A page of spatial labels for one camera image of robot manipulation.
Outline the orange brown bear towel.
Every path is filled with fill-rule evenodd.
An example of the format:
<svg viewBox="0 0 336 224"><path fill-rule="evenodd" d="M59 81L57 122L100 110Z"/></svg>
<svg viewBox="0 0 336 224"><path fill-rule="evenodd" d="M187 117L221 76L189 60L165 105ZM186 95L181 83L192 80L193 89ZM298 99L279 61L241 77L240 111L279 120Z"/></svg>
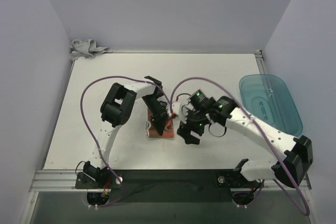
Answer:
<svg viewBox="0 0 336 224"><path fill-rule="evenodd" d="M147 117L145 132L148 138L174 138L175 134L172 119L168 119L165 122L163 122L163 119L154 120L150 109L147 110Z"/></svg>

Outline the grey towel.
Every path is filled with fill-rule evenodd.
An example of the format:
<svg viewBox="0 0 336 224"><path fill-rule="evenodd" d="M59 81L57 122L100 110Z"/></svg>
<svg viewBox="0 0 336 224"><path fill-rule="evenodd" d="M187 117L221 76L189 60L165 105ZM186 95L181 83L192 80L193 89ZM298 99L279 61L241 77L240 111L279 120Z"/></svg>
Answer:
<svg viewBox="0 0 336 224"><path fill-rule="evenodd" d="M74 39L70 43L70 61L76 61L80 57L95 58L104 54L113 53L108 47L97 46L97 42L93 39L80 40Z"/></svg>

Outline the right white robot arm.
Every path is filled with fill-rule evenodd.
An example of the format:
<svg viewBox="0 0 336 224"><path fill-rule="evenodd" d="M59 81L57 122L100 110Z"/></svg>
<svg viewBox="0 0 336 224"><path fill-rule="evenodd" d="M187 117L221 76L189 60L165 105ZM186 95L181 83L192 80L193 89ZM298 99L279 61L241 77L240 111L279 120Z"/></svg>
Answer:
<svg viewBox="0 0 336 224"><path fill-rule="evenodd" d="M268 151L271 159L242 159L234 168L233 181L245 187L255 180L276 179L295 188L299 186L313 163L312 141L296 137L265 123L229 97L208 98L197 90L187 100L191 108L174 101L172 112L180 118L177 133L186 144L198 145L207 125L217 123L235 131Z"/></svg>

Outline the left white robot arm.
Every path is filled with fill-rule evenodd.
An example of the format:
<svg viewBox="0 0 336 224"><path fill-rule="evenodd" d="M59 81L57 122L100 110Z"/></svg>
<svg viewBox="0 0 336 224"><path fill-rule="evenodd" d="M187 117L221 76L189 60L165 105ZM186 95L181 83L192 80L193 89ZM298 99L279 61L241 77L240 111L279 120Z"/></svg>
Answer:
<svg viewBox="0 0 336 224"><path fill-rule="evenodd" d="M101 119L103 122L111 124L111 129L105 133L104 137L95 137L91 130L83 110L83 100L88 89L99 81L107 79L127 79L133 81L131 84L121 85L114 83L100 107ZM111 176L117 180L120 178L109 166L109 155L111 153L114 140L121 126L125 125L129 120L135 101L142 99L145 105L151 112L149 121L159 136L162 136L170 115L160 101L160 97L167 97L163 91L162 82L146 76L143 80L137 80L124 76L107 76L99 78L88 84L83 90L80 98L80 113L89 133L93 137L96 144L96 149L93 152L93 157L85 162L83 173L87 175L87 182L94 188L100 188L108 182Z"/></svg>

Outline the teal plastic tray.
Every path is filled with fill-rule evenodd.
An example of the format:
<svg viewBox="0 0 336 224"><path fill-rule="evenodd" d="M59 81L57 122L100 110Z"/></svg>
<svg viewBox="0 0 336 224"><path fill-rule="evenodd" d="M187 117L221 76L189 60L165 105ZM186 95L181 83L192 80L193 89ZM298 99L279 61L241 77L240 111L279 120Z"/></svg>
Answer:
<svg viewBox="0 0 336 224"><path fill-rule="evenodd" d="M282 79L272 74L247 75L239 81L239 90L247 111L280 131L301 135L300 115Z"/></svg>

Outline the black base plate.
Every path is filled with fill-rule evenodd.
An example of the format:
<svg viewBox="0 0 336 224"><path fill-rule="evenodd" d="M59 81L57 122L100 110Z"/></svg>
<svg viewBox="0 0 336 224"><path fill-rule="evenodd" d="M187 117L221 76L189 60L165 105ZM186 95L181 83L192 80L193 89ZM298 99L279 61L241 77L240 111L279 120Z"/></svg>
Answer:
<svg viewBox="0 0 336 224"><path fill-rule="evenodd" d="M251 192L258 188L239 189ZM105 185L102 191L89 191L87 198L96 204L106 204L114 200L120 203L213 203L230 202L232 193L239 191L228 186L217 188L214 185L195 186L186 183L163 183L152 185L122 184L120 189Z"/></svg>

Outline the aluminium front frame rail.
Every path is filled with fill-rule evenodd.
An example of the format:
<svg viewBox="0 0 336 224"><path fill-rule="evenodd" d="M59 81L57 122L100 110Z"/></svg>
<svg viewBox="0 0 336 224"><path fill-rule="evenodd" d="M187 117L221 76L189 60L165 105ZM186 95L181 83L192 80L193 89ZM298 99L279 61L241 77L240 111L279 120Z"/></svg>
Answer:
<svg viewBox="0 0 336 224"><path fill-rule="evenodd" d="M38 170L34 174L30 191L102 191L105 185L120 189L120 183L152 185L163 183L186 183L195 186L228 186L239 190L256 187L260 178L248 181L237 169L117 169L92 166L76 170Z"/></svg>

